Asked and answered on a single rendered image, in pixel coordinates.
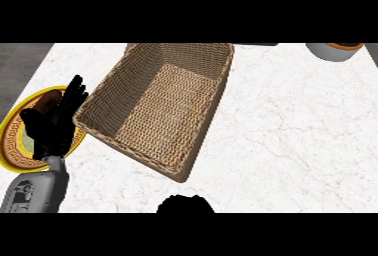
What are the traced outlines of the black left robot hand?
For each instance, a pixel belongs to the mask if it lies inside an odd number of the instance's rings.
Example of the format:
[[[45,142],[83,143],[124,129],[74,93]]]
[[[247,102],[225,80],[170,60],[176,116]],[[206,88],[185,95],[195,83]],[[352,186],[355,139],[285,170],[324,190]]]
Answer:
[[[76,125],[73,116],[87,99],[83,77],[76,75],[65,92],[51,90],[33,108],[25,108],[21,119],[28,137],[34,140],[33,159],[64,157],[71,149]]]

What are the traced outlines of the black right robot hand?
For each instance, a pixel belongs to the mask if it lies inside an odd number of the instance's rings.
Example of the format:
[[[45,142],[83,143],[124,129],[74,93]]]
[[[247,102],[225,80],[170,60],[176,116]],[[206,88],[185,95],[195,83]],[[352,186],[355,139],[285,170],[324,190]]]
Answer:
[[[157,212],[160,214],[169,214],[169,213],[204,214],[204,213],[213,213],[214,210],[204,197],[200,197],[198,195],[192,197],[186,197],[182,195],[172,195],[158,206]]]

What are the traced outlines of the pale green squash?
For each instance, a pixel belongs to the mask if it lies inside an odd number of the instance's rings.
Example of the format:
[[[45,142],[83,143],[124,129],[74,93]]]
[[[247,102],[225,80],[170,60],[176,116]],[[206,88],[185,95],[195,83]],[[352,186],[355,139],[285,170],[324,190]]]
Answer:
[[[21,149],[27,155],[34,153],[34,139],[27,135],[25,130],[21,130]]]

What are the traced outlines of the round yellow-rimmed brown placemat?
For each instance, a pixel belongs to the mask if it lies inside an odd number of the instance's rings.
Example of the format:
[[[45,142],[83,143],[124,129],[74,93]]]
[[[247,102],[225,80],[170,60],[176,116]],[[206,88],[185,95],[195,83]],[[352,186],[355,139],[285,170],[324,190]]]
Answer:
[[[58,90],[65,93],[67,85],[48,87],[25,97],[9,111],[3,122],[0,123],[0,165],[15,173],[31,173],[46,170],[49,164],[34,160],[33,155],[27,155],[21,149],[21,130],[25,130],[25,124],[20,113],[25,108],[33,108],[45,94]]]

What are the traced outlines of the brown wicker basket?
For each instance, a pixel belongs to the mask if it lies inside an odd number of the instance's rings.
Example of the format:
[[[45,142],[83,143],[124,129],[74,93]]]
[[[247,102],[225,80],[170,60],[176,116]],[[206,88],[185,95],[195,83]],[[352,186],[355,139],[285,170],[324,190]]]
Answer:
[[[188,180],[234,59],[229,43],[139,43],[93,90],[74,124],[114,150]]]

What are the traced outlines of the grey pot with orange rim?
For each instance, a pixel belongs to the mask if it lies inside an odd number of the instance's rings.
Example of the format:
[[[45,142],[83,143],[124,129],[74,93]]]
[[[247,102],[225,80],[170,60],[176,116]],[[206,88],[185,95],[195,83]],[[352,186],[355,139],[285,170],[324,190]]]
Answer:
[[[349,60],[359,49],[362,43],[307,43],[306,44],[313,55],[331,62],[344,62]]]

